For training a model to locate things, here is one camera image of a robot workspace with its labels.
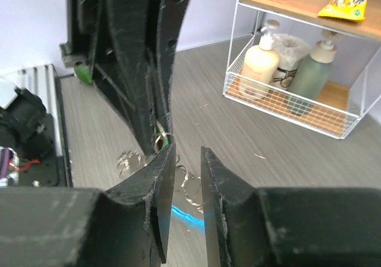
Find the blue wire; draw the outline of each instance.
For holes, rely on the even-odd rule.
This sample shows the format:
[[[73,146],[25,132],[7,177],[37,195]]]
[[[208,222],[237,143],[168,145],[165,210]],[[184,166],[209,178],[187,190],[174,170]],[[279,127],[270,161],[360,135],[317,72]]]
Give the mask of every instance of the blue wire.
[[[182,211],[177,206],[172,206],[172,215],[189,227],[194,228],[201,233],[205,233],[205,225],[202,219],[195,218],[194,216]]]

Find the snack bag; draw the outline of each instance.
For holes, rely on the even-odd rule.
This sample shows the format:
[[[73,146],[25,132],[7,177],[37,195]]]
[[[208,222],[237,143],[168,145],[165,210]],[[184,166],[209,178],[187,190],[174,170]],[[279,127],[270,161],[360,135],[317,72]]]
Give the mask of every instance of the snack bag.
[[[365,20],[367,0],[331,0],[317,15],[351,21]]]

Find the wood-look floor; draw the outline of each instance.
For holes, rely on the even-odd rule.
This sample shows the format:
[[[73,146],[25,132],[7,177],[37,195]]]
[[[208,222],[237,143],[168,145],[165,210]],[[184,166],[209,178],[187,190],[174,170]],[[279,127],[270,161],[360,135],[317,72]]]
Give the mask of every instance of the wood-look floor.
[[[183,165],[199,174],[205,145],[254,186],[381,188],[381,127],[373,119],[362,120],[346,140],[335,140],[228,100],[222,96],[228,47],[177,54],[171,106]],[[93,87],[73,77],[62,87],[74,185],[117,184],[116,160],[136,149],[135,139]],[[172,220],[167,266],[206,266],[204,240]]]

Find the wooden tray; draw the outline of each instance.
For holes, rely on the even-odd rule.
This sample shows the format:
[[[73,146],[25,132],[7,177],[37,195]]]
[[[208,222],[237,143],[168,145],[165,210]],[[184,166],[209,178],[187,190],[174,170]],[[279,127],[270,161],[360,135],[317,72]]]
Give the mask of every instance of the wooden tray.
[[[227,90],[227,94],[238,98],[246,103],[253,104],[265,110],[284,115],[288,118],[306,123],[316,128],[320,128],[326,132],[341,136],[344,132],[344,124],[346,114],[324,108],[319,105],[312,105],[311,112],[308,114],[297,116],[292,114],[284,103],[285,95],[281,92],[270,90],[267,97],[262,100],[249,100],[243,97],[238,90],[239,79],[232,82]],[[348,105],[349,88],[343,84],[328,81],[316,101],[331,107],[346,111]]]
[[[381,41],[381,0],[368,0],[365,12],[366,19],[362,23],[317,17],[317,13],[324,8],[329,1],[330,0],[240,0],[241,3],[257,8],[289,15],[330,29]]]

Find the pump bottle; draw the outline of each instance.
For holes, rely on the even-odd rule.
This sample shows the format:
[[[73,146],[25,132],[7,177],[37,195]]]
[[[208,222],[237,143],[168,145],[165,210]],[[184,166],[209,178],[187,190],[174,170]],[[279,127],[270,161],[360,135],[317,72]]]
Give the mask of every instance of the pump bottle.
[[[333,44],[339,34],[323,30],[326,40],[316,43],[315,48],[306,56],[288,89],[289,92],[304,98],[315,100],[326,84],[332,71],[332,62],[338,50]],[[311,111],[311,103],[293,96],[285,98],[287,108],[297,115]]]
[[[259,45],[252,46],[246,52],[241,75],[247,77],[247,79],[240,78],[238,85],[238,90],[245,99],[263,99],[270,89],[248,79],[266,84],[271,82],[280,61],[279,54],[273,49],[274,37],[272,31],[278,27],[278,21],[268,20],[261,30],[265,34],[262,35]]]

